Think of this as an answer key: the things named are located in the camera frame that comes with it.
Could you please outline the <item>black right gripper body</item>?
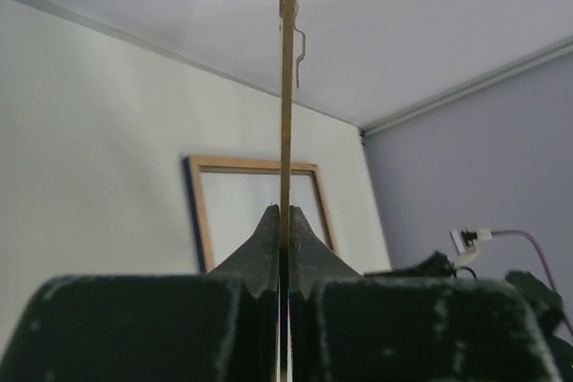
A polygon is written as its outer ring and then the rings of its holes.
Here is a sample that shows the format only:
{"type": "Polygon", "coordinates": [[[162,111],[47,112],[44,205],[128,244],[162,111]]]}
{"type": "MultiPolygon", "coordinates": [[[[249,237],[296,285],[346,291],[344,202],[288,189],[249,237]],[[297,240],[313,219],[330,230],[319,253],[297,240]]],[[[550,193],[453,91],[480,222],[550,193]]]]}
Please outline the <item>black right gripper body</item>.
{"type": "MultiPolygon", "coordinates": [[[[477,276],[470,267],[455,268],[448,257],[435,251],[429,258],[407,268],[365,273],[363,276],[371,282],[399,283],[408,279],[415,285],[441,283],[451,285],[459,272],[471,275],[469,283],[473,284],[477,276]]],[[[528,272],[510,271],[504,282],[516,289],[531,311],[534,313],[537,326],[544,337],[553,338],[553,332],[565,321],[561,297],[544,283],[528,272]]],[[[375,325],[367,336],[370,342],[383,346],[452,346],[461,336],[461,330],[451,328],[447,317],[450,315],[444,307],[435,313],[431,307],[422,309],[421,301],[399,309],[395,317],[387,314],[375,325]]]]}

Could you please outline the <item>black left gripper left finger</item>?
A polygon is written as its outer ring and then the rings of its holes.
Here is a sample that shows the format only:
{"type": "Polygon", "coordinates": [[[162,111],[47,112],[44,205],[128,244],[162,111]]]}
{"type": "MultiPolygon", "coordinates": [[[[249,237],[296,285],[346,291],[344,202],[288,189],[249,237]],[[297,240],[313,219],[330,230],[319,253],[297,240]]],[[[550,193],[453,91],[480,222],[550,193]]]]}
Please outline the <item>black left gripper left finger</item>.
{"type": "Polygon", "coordinates": [[[277,206],[203,275],[71,275],[30,297],[4,381],[273,381],[277,206]]]}

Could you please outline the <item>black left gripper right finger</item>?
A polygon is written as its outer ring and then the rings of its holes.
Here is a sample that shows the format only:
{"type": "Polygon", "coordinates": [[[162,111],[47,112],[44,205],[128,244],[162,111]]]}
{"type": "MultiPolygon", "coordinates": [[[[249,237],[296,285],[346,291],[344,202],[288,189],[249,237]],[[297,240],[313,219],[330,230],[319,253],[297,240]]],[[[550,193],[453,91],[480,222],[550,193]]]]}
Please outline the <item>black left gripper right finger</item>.
{"type": "Polygon", "coordinates": [[[296,381],[559,381],[562,306],[527,272],[458,277],[434,253],[361,275],[291,210],[296,381]]]}

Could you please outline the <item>blue wooden picture frame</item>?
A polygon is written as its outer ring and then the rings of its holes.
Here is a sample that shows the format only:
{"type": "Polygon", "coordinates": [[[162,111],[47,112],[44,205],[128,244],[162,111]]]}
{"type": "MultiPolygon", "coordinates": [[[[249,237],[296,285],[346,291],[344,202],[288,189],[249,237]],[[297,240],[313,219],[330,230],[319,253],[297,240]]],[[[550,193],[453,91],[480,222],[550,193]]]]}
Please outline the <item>blue wooden picture frame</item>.
{"type": "MultiPolygon", "coordinates": [[[[252,235],[267,206],[279,203],[274,160],[189,156],[183,160],[199,270],[210,272],[252,235]]],[[[315,235],[333,252],[338,244],[320,168],[291,164],[291,204],[303,209],[315,235]]]]}

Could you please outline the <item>brown cardboard backing board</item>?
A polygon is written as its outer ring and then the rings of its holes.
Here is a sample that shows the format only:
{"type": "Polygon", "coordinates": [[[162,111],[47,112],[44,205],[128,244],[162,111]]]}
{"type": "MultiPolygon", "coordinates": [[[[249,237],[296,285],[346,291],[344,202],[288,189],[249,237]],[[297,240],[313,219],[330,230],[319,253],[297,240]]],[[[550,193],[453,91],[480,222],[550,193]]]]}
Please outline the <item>brown cardboard backing board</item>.
{"type": "Polygon", "coordinates": [[[280,198],[279,198],[279,379],[287,381],[289,339],[289,239],[290,187],[292,149],[292,109],[295,87],[295,19],[297,0],[279,0],[281,20],[281,82],[280,82],[280,198]]]}

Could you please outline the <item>printed interior photo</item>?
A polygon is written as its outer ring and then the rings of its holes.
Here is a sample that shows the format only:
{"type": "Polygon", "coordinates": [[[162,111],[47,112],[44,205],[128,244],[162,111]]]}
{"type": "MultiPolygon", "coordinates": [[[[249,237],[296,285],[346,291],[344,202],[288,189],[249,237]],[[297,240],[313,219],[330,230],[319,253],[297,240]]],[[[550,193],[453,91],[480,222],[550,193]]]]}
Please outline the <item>printed interior photo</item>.
{"type": "MultiPolygon", "coordinates": [[[[280,177],[275,173],[200,172],[194,203],[203,251],[203,271],[210,272],[254,232],[270,205],[279,203],[280,177]]],[[[290,204],[302,209],[314,234],[331,250],[338,246],[318,175],[307,170],[291,176],[290,204]]]]}

